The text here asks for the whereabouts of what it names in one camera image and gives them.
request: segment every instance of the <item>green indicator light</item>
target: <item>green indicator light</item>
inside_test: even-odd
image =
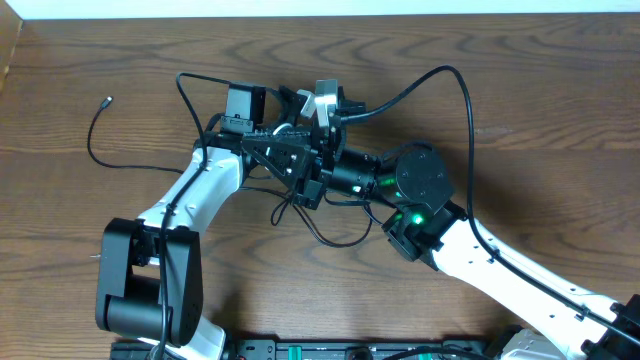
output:
[[[389,185],[393,185],[395,183],[396,183],[396,179],[390,178],[390,179],[381,181],[380,182],[380,186],[389,186]]]
[[[413,223],[416,224],[416,225],[420,225],[420,224],[422,224],[424,222],[424,218],[420,214],[413,215],[411,220],[413,220]]]

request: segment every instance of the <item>cable end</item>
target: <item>cable end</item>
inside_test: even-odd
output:
[[[111,96],[107,96],[106,99],[104,99],[104,101],[102,102],[102,104],[100,105],[100,107],[102,109],[106,109],[107,107],[109,107],[109,105],[111,105],[111,102],[113,101],[113,98]]]

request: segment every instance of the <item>wooden table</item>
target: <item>wooden table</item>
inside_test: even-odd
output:
[[[178,71],[311,90],[337,78],[373,107],[439,64],[457,66],[475,105],[477,216],[552,271],[626,302],[640,291],[639,44],[639,15],[29,21],[0,95],[0,357],[107,357],[116,337],[95,325],[90,256],[111,218],[135,218],[176,176],[97,166],[87,128],[114,96],[96,126],[98,156],[184,168],[196,132]],[[224,110],[224,87],[185,86],[203,118]],[[349,144],[381,153],[433,142],[463,204],[463,105],[439,75],[353,126]],[[427,339],[519,322],[403,261],[379,230],[336,250],[294,212],[274,228],[277,202],[233,195],[202,241],[204,315],[219,325],[283,339]],[[323,204],[312,216],[340,241],[366,225],[359,209]]]

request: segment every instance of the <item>black cable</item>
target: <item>black cable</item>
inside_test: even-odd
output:
[[[282,193],[282,192],[279,192],[279,191],[276,191],[276,190],[257,188],[257,187],[251,187],[251,186],[242,186],[242,187],[240,187],[239,190],[245,190],[245,191],[246,190],[252,190],[252,191],[258,191],[258,192],[264,192],[264,193],[275,195],[275,196],[281,198],[283,201],[280,202],[273,209],[273,212],[271,213],[271,225],[277,226],[278,223],[280,222],[280,219],[282,218],[282,214],[284,213],[284,208],[286,208],[289,205],[291,205],[291,207],[296,211],[296,213],[298,213],[298,216],[300,216],[300,220],[302,220],[302,222],[305,224],[305,226],[307,227],[307,229],[309,230],[311,235],[313,235],[313,237],[319,243],[321,243],[323,245],[326,245],[326,246],[329,246],[329,247],[332,247],[332,248],[347,248],[347,247],[352,247],[352,246],[356,246],[356,245],[360,244],[369,235],[369,231],[371,230],[371,226],[373,224],[373,220],[370,217],[367,229],[365,230],[364,234],[360,238],[358,238],[358,240],[355,240],[353,242],[346,243],[346,244],[336,243],[336,242],[333,242],[331,240],[328,240],[327,238],[325,238],[320,233],[320,231],[315,227],[315,224],[313,223],[313,220],[311,219],[309,214],[307,214],[306,211],[304,211],[303,208],[291,204],[291,197],[289,196],[288,193]],[[280,214],[278,215],[278,219],[274,220],[275,214],[279,209],[280,209]]]
[[[204,129],[204,131],[206,132],[206,131],[213,130],[213,127],[216,126],[218,121],[220,121],[220,118],[222,118],[223,116],[224,116],[224,113],[217,113],[213,115],[211,119],[209,119],[209,122],[207,123],[207,127]]]
[[[395,149],[391,149],[389,151],[385,151],[381,158],[382,161],[388,160],[391,158],[391,156],[399,154],[401,152],[403,152],[405,149],[411,148],[411,147],[424,147],[427,148],[429,150],[433,150],[433,145],[431,145],[430,143],[426,142],[426,141],[412,141],[410,143],[407,144],[402,144],[400,146],[398,146]]]
[[[280,115],[278,115],[278,120],[276,121],[277,124],[280,124],[284,122],[289,115],[289,104],[284,101],[282,95],[276,89],[272,89],[270,87],[265,87],[265,89],[269,94],[273,95],[273,97],[276,98],[276,100],[280,104]]]
[[[378,220],[375,216],[373,216],[373,212],[371,211],[371,205],[365,205],[362,207],[362,211],[373,221],[376,225],[382,225],[382,221]]]
[[[362,114],[356,114],[356,115],[349,115],[349,116],[342,116],[340,117],[340,120],[342,121],[354,121],[354,120],[364,120],[366,118],[375,116],[375,115],[380,115],[383,112],[389,110],[393,105],[397,104],[400,100],[404,99],[405,97],[407,97],[407,95],[409,95],[413,90],[415,90],[418,86],[420,86],[423,82],[425,82],[427,79],[429,79],[430,77],[432,77],[433,75],[443,72],[443,71],[451,71],[451,72],[458,72],[458,70],[456,70],[456,68],[454,68],[451,65],[441,65],[438,66],[437,68],[429,71],[428,73],[422,75],[418,80],[414,81],[413,84],[409,85],[408,88],[404,89],[400,94],[398,94],[398,96],[394,97],[393,99],[387,101],[385,104],[383,104],[382,106],[379,106],[371,111],[368,111],[366,113],[362,113]]]
[[[180,96],[182,97],[182,100],[184,100],[184,103],[187,105],[187,108],[189,109],[189,113],[191,113],[191,117],[193,118],[193,122],[195,123],[196,128],[198,129],[198,135],[200,137],[200,145],[202,149],[202,161],[200,162],[198,169],[193,173],[193,175],[189,178],[189,180],[187,180],[187,182],[182,186],[182,188],[178,191],[176,196],[174,196],[173,200],[171,200],[171,202],[167,205],[164,216],[162,217],[162,225],[160,226],[160,234],[159,234],[159,240],[158,240],[159,241],[158,258],[160,260],[160,291],[162,293],[162,297],[161,297],[162,333],[160,336],[160,342],[157,345],[158,349],[154,354],[156,359],[162,359],[164,357],[164,350],[167,344],[167,338],[168,338],[168,332],[169,332],[168,327],[169,327],[169,321],[170,321],[169,320],[170,313],[168,309],[169,300],[168,300],[168,286],[167,286],[167,264],[165,259],[165,251],[167,246],[167,238],[166,238],[167,226],[169,225],[169,219],[171,218],[171,216],[173,216],[174,214],[173,211],[178,205],[178,202],[180,201],[182,196],[187,192],[191,184],[193,184],[195,180],[198,178],[198,176],[206,169],[207,161],[208,161],[207,146],[205,143],[204,131],[202,130],[202,124],[200,124],[200,119],[198,119],[198,114],[193,108],[193,105],[191,105],[191,101],[189,101],[189,97],[187,96],[187,94],[184,92],[184,89],[182,88],[180,79],[183,76],[191,77],[195,79],[213,81],[221,84],[230,83],[229,81],[226,81],[226,80],[220,80],[220,79],[216,79],[208,76],[191,74],[191,73],[179,73],[178,75],[176,75],[176,87],[178,88],[178,92],[180,92]]]
[[[533,277],[529,276],[528,274],[526,274],[522,270],[520,270],[517,267],[513,266],[511,263],[509,263],[507,260],[505,260],[500,255],[500,252],[498,250],[495,250],[492,247],[490,247],[489,244],[484,240],[484,238],[480,234],[480,231],[478,231],[478,227],[476,226],[476,220],[475,220],[475,217],[473,215],[473,190],[474,190],[473,163],[474,163],[474,155],[475,155],[475,144],[474,144],[474,131],[475,131],[475,129],[474,129],[474,124],[473,124],[473,110],[472,110],[472,106],[471,106],[471,98],[469,96],[469,90],[467,89],[467,85],[464,82],[462,74],[460,74],[460,72],[456,68],[454,68],[451,65],[438,66],[437,68],[429,71],[428,73],[426,73],[425,75],[420,77],[413,84],[411,84],[408,88],[406,88],[403,92],[401,92],[398,96],[396,96],[395,98],[391,99],[386,104],[384,104],[384,105],[382,105],[382,106],[380,106],[380,107],[378,107],[378,108],[376,108],[376,109],[374,109],[374,110],[372,110],[370,112],[367,112],[367,113],[343,117],[342,120],[343,121],[361,120],[361,119],[368,118],[370,116],[381,114],[384,111],[388,110],[393,105],[395,105],[398,101],[402,100],[407,95],[409,95],[409,93],[411,93],[411,91],[413,91],[415,88],[417,88],[425,80],[429,79],[433,75],[438,74],[438,73],[440,73],[442,71],[450,71],[451,73],[453,73],[453,75],[456,77],[456,80],[458,81],[458,84],[460,85],[460,89],[462,90],[462,94],[464,96],[464,101],[465,101],[466,110],[467,110],[467,120],[468,120],[468,125],[469,125],[469,159],[468,159],[469,163],[468,163],[468,169],[467,169],[467,172],[468,172],[468,175],[467,175],[468,176],[468,180],[467,180],[467,216],[468,216],[468,219],[469,219],[469,225],[471,227],[471,231],[473,232],[473,235],[476,237],[476,239],[478,240],[478,242],[480,243],[482,248],[489,255],[491,255],[491,259],[493,259],[493,260],[497,261],[498,263],[500,263],[502,266],[507,268],[509,271],[511,271],[513,274],[515,274],[516,276],[518,276],[519,278],[521,278],[522,280],[524,280],[525,282],[527,282],[531,286],[533,286],[536,289],[542,291],[543,293],[547,294],[548,296],[552,297],[553,299],[559,301],[560,303],[562,303],[563,305],[569,307],[570,309],[578,312],[580,314],[580,316],[582,316],[584,318],[591,319],[594,322],[604,326],[605,328],[607,328],[607,329],[617,333],[618,335],[626,338],[627,340],[631,341],[632,343],[636,344],[637,346],[640,346],[640,340],[638,340],[638,339],[634,338],[633,336],[631,336],[630,334],[627,334],[626,332],[618,329],[611,322],[609,322],[608,320],[602,318],[601,316],[599,316],[597,314],[593,314],[589,310],[589,308],[587,308],[586,306],[580,306],[580,305],[574,303],[573,301],[571,301],[571,300],[565,298],[564,296],[562,296],[557,291],[555,291],[555,290],[551,289],[550,287],[540,283],[538,280],[534,279]]]
[[[366,200],[344,200],[344,201],[329,200],[327,198],[326,192],[324,193],[323,197],[324,197],[324,201],[326,201],[327,204],[333,205],[333,206],[366,206],[371,204],[369,201],[366,201]]]
[[[247,179],[253,179],[253,180],[273,180],[276,177],[273,175],[265,175],[265,176],[253,176],[251,174],[247,175]]]
[[[102,110],[108,108],[109,105],[111,105],[112,101],[113,101],[113,98],[111,96],[109,96],[106,99],[104,99],[102,104],[100,104],[100,107],[98,108],[98,111],[96,111],[96,114],[93,116],[93,120],[91,120],[91,125],[89,126],[89,133],[87,134],[87,152],[89,152],[89,156],[91,157],[91,159],[93,159],[93,161],[95,161],[96,164],[98,164],[100,166],[104,166],[106,168],[110,168],[110,169],[145,169],[145,170],[168,171],[168,172],[174,172],[174,173],[177,173],[177,174],[182,174],[183,173],[182,170],[172,169],[172,168],[165,168],[165,167],[160,167],[160,166],[113,165],[113,164],[108,164],[108,163],[98,159],[93,154],[93,150],[91,150],[91,135],[93,134],[93,128],[96,125],[96,121],[98,120],[98,117],[100,117],[100,114],[102,114]]]
[[[480,360],[490,360],[491,358],[484,355],[470,353],[468,351],[463,350],[455,350],[455,349],[447,349],[447,348],[437,348],[430,346],[418,346],[413,350],[403,351],[397,353],[395,355],[387,356],[383,360],[401,360],[406,359],[411,356],[416,356],[420,354],[443,354],[443,355],[455,355],[462,358],[467,359],[480,359]]]

